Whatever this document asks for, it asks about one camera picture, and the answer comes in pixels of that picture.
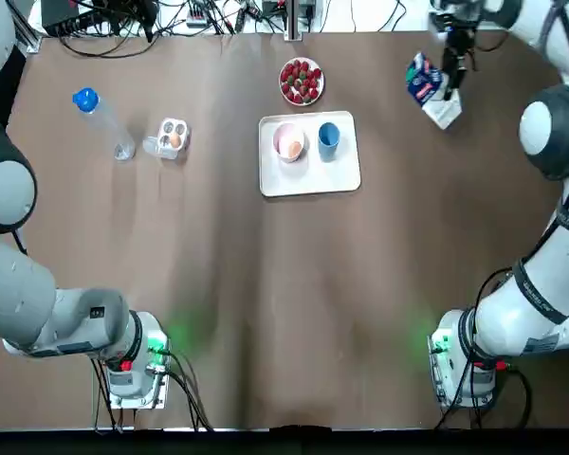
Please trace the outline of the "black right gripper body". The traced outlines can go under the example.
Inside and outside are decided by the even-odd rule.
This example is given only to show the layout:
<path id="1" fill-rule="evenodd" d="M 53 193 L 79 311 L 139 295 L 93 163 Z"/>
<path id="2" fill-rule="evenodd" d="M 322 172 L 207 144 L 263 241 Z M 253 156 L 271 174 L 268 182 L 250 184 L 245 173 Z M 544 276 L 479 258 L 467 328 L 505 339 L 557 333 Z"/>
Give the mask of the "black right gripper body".
<path id="1" fill-rule="evenodd" d="M 452 60 L 466 55 L 474 56 L 475 27 L 446 27 L 444 59 Z"/>

